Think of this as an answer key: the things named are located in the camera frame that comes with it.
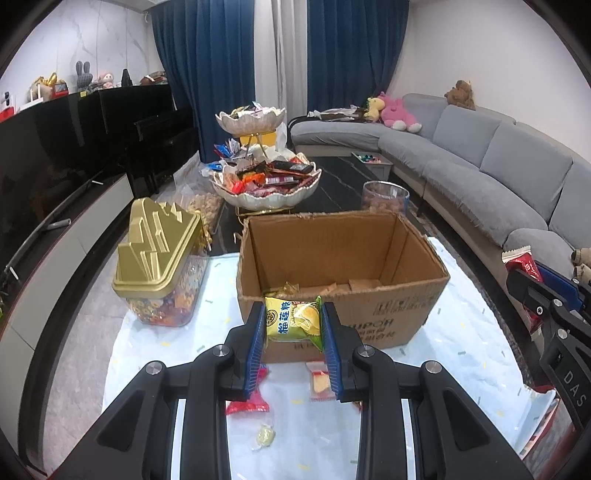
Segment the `floor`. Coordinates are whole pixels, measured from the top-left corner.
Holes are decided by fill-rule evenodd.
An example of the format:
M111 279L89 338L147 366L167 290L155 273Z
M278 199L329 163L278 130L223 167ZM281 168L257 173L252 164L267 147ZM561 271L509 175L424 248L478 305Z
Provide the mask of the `floor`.
M410 209L416 212L417 204ZM420 217L425 230L438 238L452 253L462 270L477 286L499 322L511 345L515 358L524 375L524 382L532 384L532 375L520 350L518 341L505 320L511 315L502 314L501 301L493 301L488 290L494 285L484 285L482 275L473 270L479 268L470 255L462 251L453 232L442 232L444 225L432 212ZM66 339L48 398L43 432L43 461L47 473L52 473L72 451L86 430L99 417L102 408L103 388L113 344L121 328L127 306L111 287L116 268L116 251L111 253L101 272L90 288L73 322Z
M47 473L64 461L101 413L113 344L128 310L111 287L116 265L113 251L80 307L57 364L43 430Z

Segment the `metal screw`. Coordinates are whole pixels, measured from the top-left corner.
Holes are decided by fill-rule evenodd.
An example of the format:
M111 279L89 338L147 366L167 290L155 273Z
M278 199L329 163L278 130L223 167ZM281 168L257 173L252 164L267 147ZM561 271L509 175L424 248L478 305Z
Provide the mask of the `metal screw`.
M220 343L219 345L213 347L213 354L215 356L226 356L229 353L230 347L228 347L228 345L224 345L223 343Z
M429 360L425 364L425 370L430 374L438 374L441 371L441 364L435 360Z
M375 349L370 345L361 345L357 347L357 353L360 356L368 357L372 356L375 353Z
M146 371L150 375L158 375L162 371L162 364L160 362L150 362L146 365Z

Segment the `gold mountain-shaped lid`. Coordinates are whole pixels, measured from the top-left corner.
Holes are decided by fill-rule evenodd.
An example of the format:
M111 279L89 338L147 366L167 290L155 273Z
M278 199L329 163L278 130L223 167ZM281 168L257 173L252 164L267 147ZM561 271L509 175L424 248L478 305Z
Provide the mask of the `gold mountain-shaped lid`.
M176 203L134 200L129 241L117 247L113 290L120 297L161 299L171 293L195 242L203 235L199 214Z

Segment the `sectional sofa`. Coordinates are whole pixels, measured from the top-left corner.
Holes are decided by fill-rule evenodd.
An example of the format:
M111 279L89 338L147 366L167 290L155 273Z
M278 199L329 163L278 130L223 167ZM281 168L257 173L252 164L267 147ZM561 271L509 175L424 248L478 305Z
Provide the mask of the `sectional sofa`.
M366 151L390 159L394 173L455 229L504 290L501 254L524 245L571 277L573 248L591 247L591 164L502 113L415 93L403 100L423 125L419 134L307 121L290 128L291 141L312 157ZM521 305L511 301L530 327ZM539 332L533 335L539 340Z

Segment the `small box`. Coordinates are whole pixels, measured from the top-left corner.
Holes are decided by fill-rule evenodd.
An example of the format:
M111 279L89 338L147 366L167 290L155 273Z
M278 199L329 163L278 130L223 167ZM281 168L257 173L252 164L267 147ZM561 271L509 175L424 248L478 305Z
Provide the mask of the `small box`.
M351 155L353 155L355 158L357 158L357 160L364 164L369 169L369 171L371 171L371 173L373 173L378 178L378 180L388 180L388 177L390 176L390 170L392 170L392 162L390 162L383 155L380 155L378 153L360 152L352 152ZM367 155L370 155L371 157L379 161L367 161L365 160L365 157Z
M425 323L449 274L427 239L391 213L300 213L246 221L238 262L238 304L244 321L264 292L289 282L312 301L335 303L343 325L365 343L403 345ZM310 342L269 342L265 361L322 358Z

